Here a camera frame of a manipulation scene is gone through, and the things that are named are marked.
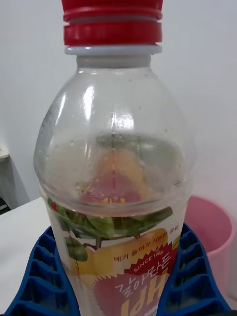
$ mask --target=pink bucket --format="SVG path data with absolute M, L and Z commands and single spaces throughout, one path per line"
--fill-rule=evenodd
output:
M 235 227 L 227 211 L 218 204 L 191 196 L 185 223 L 195 232 L 206 249 L 216 284 L 222 293 L 228 291 L 231 245 Z

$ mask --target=bottle cap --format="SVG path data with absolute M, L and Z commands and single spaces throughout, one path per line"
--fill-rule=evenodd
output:
M 156 45 L 163 0 L 62 0 L 68 46 Z

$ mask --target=table surface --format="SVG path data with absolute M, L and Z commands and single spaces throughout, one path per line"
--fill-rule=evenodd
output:
M 49 226 L 42 198 L 0 216 L 0 314 L 14 299 L 31 250 Z

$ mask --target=plastic bottle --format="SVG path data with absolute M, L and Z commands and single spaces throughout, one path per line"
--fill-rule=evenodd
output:
M 172 270 L 194 146 L 150 68 L 162 1 L 63 0 L 77 70 L 51 105 L 34 165 L 82 316 L 152 315 Z

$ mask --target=green leaf illustration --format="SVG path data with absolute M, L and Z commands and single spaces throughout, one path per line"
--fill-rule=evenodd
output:
M 85 247 L 73 238 L 65 238 L 69 257 L 77 261 L 87 261 L 88 254 Z
M 88 221 L 95 227 L 97 236 L 110 239 L 115 233 L 111 217 L 87 216 Z

